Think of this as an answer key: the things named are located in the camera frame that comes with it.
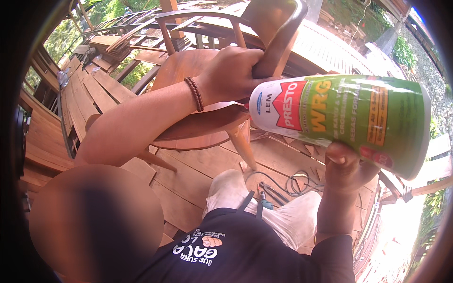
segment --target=wooden chair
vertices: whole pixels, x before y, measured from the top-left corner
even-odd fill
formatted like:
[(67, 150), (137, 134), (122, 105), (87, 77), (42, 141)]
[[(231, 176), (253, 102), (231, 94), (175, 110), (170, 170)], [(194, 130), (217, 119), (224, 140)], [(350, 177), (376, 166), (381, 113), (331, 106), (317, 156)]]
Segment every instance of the wooden chair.
[[(207, 9), (179, 10), (157, 15), (169, 58), (155, 78), (153, 90), (182, 82), (185, 77), (198, 76), (218, 50), (195, 49), (176, 53), (165, 21), (182, 17), (220, 17), (229, 19), (237, 45), (246, 48), (239, 24), (252, 28), (266, 47), (263, 58), (253, 67), (254, 78), (279, 77), (288, 60), (297, 30), (307, 14), (300, 0), (252, 0), (241, 17)], [(249, 119), (248, 111), (239, 104), (218, 103), (194, 113), (165, 130), (152, 145), (160, 148), (188, 150), (205, 149), (231, 139), (237, 152), (254, 170), (256, 162), (240, 125)]]

